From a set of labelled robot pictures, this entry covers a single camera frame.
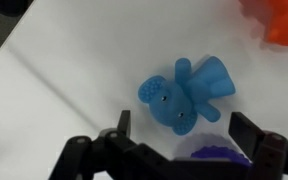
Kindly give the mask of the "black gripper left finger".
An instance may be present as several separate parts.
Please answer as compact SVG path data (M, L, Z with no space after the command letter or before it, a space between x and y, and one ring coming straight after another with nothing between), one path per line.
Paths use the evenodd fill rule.
M121 112L117 130L124 134L126 137L130 136L131 132L131 112L129 110L123 110Z

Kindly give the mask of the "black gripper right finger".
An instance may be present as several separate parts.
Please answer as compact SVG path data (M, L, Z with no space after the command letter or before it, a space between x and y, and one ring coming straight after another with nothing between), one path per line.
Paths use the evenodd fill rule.
M232 112L229 135L249 158L253 159L265 133L241 112Z

